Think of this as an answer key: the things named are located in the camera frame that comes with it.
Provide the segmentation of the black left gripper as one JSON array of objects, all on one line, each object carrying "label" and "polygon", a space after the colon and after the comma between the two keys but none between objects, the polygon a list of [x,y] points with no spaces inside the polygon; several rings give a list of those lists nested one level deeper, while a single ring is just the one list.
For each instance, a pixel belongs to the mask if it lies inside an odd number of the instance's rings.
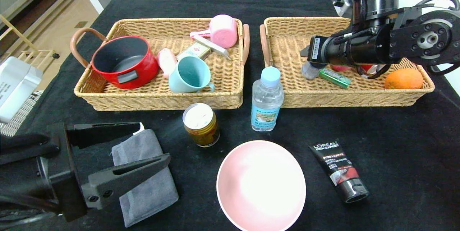
[{"label": "black left gripper", "polygon": [[74,221],[87,208],[102,208],[165,169],[169,153],[109,167],[79,184],[72,146],[84,149],[133,135],[140,122],[64,124],[47,133],[1,136],[1,217],[5,221],[43,213]]}]

